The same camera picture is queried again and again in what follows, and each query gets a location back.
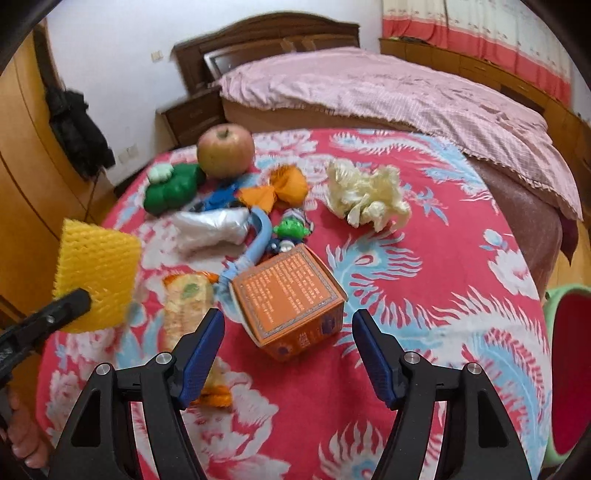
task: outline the red floral tablecloth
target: red floral tablecloth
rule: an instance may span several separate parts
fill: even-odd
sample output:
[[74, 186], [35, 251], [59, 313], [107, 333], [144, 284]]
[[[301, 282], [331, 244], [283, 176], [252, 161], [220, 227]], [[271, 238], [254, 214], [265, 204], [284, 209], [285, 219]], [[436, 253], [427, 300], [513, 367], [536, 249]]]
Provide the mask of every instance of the red floral tablecloth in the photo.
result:
[[[316, 224], [308, 245], [349, 294], [342, 332], [286, 364], [248, 338], [230, 300], [219, 355], [233, 395], [231, 410], [184, 413], [202, 465], [212, 479], [368, 479], [394, 419], [374, 395], [353, 341], [350, 320], [367, 308], [406, 350], [438, 365], [479, 362], [495, 384], [537, 476], [548, 438], [551, 372], [544, 318], [535, 285], [507, 222], [478, 175], [449, 143], [394, 131], [298, 130], [255, 136], [256, 159], [242, 184], [264, 183], [278, 164], [298, 165], [310, 193], [305, 209]], [[401, 231], [354, 229], [325, 206], [326, 166], [348, 158], [369, 170], [401, 170], [413, 216]], [[156, 162], [194, 161], [196, 149]], [[168, 217], [141, 207], [142, 175], [105, 226], [139, 237], [144, 253], [128, 324], [68, 335], [47, 343], [38, 384], [37, 418], [57, 442], [93, 368], [142, 364], [158, 351], [165, 290], [171, 272], [220, 272], [243, 246], [218, 245], [183, 258]], [[280, 216], [274, 212], [272, 220]], [[155, 467], [142, 411], [133, 406], [146, 478]], [[443, 431], [438, 404], [422, 478], [434, 475]]]

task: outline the finger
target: finger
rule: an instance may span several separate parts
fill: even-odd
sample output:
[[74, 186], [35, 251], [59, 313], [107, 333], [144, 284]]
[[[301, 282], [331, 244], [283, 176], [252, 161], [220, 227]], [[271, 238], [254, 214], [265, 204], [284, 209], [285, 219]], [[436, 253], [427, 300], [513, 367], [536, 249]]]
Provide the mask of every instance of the finger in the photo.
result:
[[37, 450], [25, 460], [29, 468], [45, 468], [49, 463], [49, 446], [40, 441]]
[[8, 426], [8, 438], [12, 443], [21, 443], [31, 428], [31, 425], [33, 425], [33, 422], [26, 408], [15, 411]]
[[8, 404], [13, 410], [20, 410], [22, 408], [21, 399], [14, 388], [8, 389]]
[[17, 458], [26, 458], [37, 450], [37, 447], [39, 447], [39, 428], [33, 425], [21, 442], [12, 445], [12, 452]]

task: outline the orange box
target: orange box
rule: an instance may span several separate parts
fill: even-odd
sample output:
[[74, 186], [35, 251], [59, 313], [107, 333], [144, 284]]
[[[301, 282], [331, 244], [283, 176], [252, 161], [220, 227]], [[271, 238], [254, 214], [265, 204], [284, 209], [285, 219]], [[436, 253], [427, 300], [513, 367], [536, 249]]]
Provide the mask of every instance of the orange box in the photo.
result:
[[347, 294], [304, 244], [238, 275], [230, 293], [248, 335], [279, 361], [343, 326]]

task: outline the red and white curtain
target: red and white curtain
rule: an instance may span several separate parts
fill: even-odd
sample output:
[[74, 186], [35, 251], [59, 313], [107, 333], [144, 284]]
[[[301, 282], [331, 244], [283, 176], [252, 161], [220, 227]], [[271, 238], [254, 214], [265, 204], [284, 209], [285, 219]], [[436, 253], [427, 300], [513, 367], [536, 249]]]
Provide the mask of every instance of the red and white curtain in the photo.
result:
[[383, 36], [488, 60], [570, 104], [570, 57], [521, 0], [384, 0]]

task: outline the black bag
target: black bag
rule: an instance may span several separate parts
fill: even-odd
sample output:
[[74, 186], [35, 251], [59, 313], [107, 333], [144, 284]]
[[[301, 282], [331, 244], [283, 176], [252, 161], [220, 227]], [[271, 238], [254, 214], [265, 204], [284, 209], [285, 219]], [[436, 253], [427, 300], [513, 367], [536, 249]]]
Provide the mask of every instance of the black bag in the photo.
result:
[[72, 166], [84, 179], [115, 165], [107, 140], [88, 116], [84, 96], [72, 90], [46, 87], [49, 124]]

